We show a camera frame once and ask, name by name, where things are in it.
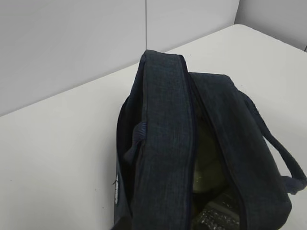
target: lunch bag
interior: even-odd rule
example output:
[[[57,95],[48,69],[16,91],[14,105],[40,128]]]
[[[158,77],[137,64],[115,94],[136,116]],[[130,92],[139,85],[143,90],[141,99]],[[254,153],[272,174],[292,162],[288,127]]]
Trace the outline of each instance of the lunch bag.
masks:
[[[265,139],[292,177],[281,176]],[[117,126],[113,230],[277,230],[306,176],[226,75],[147,50]]]

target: zipper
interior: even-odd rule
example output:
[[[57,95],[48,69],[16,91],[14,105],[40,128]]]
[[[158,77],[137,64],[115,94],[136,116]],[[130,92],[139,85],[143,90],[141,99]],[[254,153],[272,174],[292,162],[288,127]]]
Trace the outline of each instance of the zipper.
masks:
[[[186,226],[185,230],[190,230],[191,228],[191,223],[192,223],[192,218],[191,218],[191,210],[192,210],[192,196],[193,196],[193,176],[194,176],[194,163],[196,159],[196,142],[198,140],[198,133],[196,130],[196,115],[195,115],[195,110],[194,110],[194,101],[192,97],[192,88],[191,88],[191,77],[188,73],[186,61],[184,60],[182,55],[179,55],[180,61],[181,61],[181,66],[183,69],[183,74],[184,78],[186,80],[186,87],[187,87],[187,92],[189,95],[189,102],[190,102],[190,111],[191,111],[191,117],[192,117],[192,133],[193,133],[193,141],[192,141],[192,148],[191,148],[191,158],[189,162],[189,167],[188,167],[188,172],[189,172],[189,180],[188,180],[188,195],[187,195],[187,213],[186,217]]]
[[[236,186],[236,183],[235,183],[233,177],[231,176],[231,174],[229,172],[229,169],[227,167],[226,160],[225,160],[225,157],[224,157],[224,153],[222,151],[221,144],[220,144],[219,139],[217,137],[217,134],[215,132],[212,120],[209,117],[208,111],[207,111],[207,109],[206,109],[206,107],[205,107],[205,105],[204,105],[204,103],[201,99],[200,93],[199,93],[199,91],[198,91],[198,89],[195,85],[195,82],[193,81],[192,77],[190,76],[190,74],[189,74],[189,78],[190,78],[190,82],[191,82],[192,92],[194,93],[195,98],[196,98],[196,100],[197,100],[197,102],[200,106],[201,113],[202,113],[203,117],[206,119],[208,126],[209,126],[209,129],[211,130],[211,133],[213,134],[213,138],[214,138],[215,142],[217,143],[217,147],[219,149],[218,157],[219,157],[219,160],[220,160],[220,163],[221,163],[221,167],[222,167],[222,171],[224,173],[225,179],[227,180],[227,182],[229,183],[229,185],[231,186],[231,188],[234,190],[234,192],[237,195],[238,204],[239,204],[239,207],[240,207],[240,213],[239,213],[239,215],[240,215],[240,229],[241,230],[247,230],[247,217],[246,217],[246,212],[245,212],[246,209],[245,209],[245,204],[243,202],[242,195],[239,192],[239,190]]]

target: bag opening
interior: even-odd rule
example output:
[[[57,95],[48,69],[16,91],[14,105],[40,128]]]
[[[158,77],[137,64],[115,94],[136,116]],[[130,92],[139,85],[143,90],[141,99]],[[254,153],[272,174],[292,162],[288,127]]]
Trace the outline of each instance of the bag opening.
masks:
[[[219,160],[220,149],[194,97],[197,149],[193,176],[191,230],[239,230],[239,205]]]

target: bag strap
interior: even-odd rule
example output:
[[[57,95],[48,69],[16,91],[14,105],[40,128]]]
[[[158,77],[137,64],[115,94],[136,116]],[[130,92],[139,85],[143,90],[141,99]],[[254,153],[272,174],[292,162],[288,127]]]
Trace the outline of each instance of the bag strap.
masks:
[[[140,142],[146,139],[146,126],[146,122],[140,122],[133,129],[132,146],[124,155],[124,161],[129,166],[135,161]]]
[[[287,192],[295,195],[298,191],[303,190],[307,185],[307,178],[302,168],[288,150],[271,134],[253,101],[243,92],[239,91],[239,93],[242,95],[244,102],[256,121],[262,135],[279,151],[279,154],[288,167],[292,178],[289,176],[283,176],[283,182]]]

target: table surface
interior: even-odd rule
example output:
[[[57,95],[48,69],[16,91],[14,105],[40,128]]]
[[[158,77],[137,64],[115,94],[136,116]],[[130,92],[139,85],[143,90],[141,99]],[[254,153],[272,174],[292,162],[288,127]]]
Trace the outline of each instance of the table surface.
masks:
[[[226,74],[307,172],[307,53],[233,25],[169,53],[189,71]],[[116,125],[137,65],[0,117],[0,229],[108,230]],[[289,175],[270,146],[282,175]],[[307,190],[283,230],[306,229]]]

